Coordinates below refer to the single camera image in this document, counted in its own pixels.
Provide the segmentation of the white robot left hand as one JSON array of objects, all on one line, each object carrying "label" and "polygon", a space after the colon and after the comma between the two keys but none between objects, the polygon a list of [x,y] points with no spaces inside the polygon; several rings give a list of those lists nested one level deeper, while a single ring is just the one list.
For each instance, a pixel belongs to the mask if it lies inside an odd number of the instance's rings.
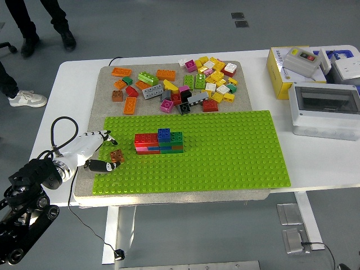
[{"label": "white robot left hand", "polygon": [[108,173],[121,165],[119,161],[111,163],[91,159],[103,142],[110,141],[114,145],[118,144],[110,136],[110,132],[110,130],[86,132],[62,148],[62,156],[56,157],[53,163],[64,181],[74,175],[77,167],[84,166],[86,170],[92,172]]}]

